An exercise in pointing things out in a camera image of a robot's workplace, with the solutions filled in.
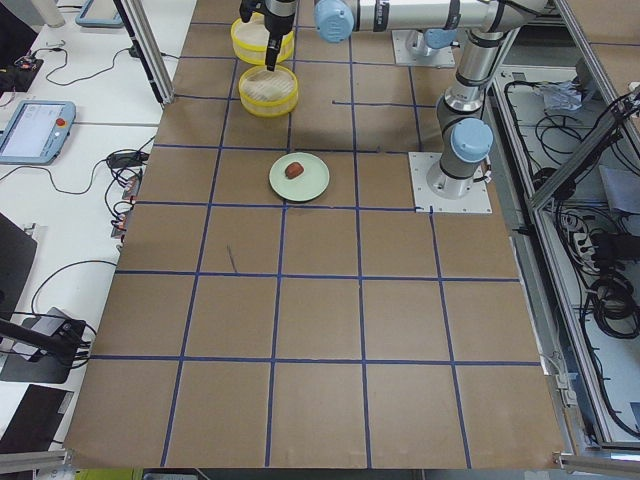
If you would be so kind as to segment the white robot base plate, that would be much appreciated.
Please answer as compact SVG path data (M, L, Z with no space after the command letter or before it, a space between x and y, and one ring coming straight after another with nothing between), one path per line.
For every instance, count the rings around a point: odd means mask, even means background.
M466 180L447 177L438 152L409 152L409 170L415 210L420 213L492 213L482 169Z

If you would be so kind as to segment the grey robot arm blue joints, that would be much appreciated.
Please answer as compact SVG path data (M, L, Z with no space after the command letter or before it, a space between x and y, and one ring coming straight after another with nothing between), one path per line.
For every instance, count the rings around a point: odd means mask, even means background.
M507 36L538 17L543 1L317 1L314 26L329 43L344 43L347 74L323 121L329 148L353 153L354 174L379 157L394 162L409 151L438 150L443 173L466 180L474 165L451 149L451 129L482 113ZM458 31L461 50L449 70L396 65L394 30ZM340 133L336 121L347 128Z

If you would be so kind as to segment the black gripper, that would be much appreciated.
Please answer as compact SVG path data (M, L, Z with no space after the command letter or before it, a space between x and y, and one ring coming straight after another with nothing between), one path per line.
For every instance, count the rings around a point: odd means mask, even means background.
M295 19L295 0L242 0L239 15L247 23L253 13L260 13L264 17L264 25L269 32L265 53L265 67L273 72L278 63L283 35L288 34Z

